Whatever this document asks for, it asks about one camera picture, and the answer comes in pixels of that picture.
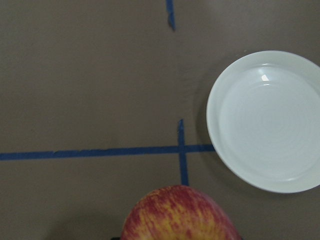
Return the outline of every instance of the red and yellow apple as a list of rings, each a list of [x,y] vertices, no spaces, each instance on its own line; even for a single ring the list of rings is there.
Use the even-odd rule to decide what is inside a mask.
[[[208,195],[184,185],[152,191],[132,209],[121,240],[241,240]]]

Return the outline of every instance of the round white plate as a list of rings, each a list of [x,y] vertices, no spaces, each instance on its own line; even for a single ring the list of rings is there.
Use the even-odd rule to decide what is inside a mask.
[[[295,193],[320,185],[320,67],[283,51],[228,66],[207,102],[222,161],[258,188]]]

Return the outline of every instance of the apple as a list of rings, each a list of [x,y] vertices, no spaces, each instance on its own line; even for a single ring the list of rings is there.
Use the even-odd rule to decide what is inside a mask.
[[[185,185],[142,198],[127,216],[121,240],[241,240],[225,212],[208,195]]]

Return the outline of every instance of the apple skin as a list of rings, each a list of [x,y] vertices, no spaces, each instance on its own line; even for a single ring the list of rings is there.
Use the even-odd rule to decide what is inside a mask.
[[[224,211],[206,194],[167,186],[142,198],[126,218],[120,240],[241,240]]]

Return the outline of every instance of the plate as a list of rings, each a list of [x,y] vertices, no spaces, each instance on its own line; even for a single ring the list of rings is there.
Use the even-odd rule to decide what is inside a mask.
[[[229,65],[208,97],[207,128],[227,167],[276,193],[320,185],[320,67],[284,51]]]

